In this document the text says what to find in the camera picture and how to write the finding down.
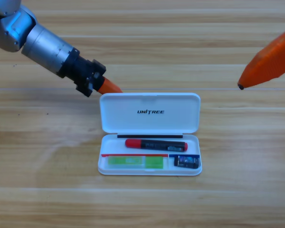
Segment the unitree logo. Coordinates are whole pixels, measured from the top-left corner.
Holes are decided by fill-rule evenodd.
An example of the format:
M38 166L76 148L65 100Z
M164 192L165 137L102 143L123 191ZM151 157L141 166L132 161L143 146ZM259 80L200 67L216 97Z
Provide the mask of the unitree logo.
M138 110L137 113L139 114L163 114L165 111L155 111L155 110Z

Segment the red strip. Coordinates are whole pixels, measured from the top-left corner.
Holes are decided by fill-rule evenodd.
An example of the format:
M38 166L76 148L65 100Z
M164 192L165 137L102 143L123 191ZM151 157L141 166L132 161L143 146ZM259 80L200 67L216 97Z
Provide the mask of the red strip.
M168 157L168 154L166 153L160 153L160 154L145 154L145 153L139 153L139 154L132 154L132 153L109 153L109 154L102 154L102 157L108 157L108 156L148 156L148 157Z

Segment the red marker cap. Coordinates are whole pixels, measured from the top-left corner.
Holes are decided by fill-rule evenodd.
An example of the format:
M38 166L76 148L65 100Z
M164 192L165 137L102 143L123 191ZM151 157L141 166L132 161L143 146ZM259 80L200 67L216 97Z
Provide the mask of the red marker cap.
M140 149L142 147L142 141L140 139L127 139L125 141L125 146Z

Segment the green card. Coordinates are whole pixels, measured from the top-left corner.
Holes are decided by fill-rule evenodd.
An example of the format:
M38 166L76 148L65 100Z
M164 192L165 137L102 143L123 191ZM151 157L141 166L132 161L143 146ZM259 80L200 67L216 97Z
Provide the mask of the green card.
M109 165L142 165L142 156L109 156Z

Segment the green sticker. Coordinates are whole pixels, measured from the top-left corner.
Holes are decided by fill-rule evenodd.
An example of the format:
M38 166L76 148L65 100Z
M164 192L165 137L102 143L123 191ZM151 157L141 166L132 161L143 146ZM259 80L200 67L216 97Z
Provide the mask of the green sticker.
M146 169L163 169L163 157L146 156Z

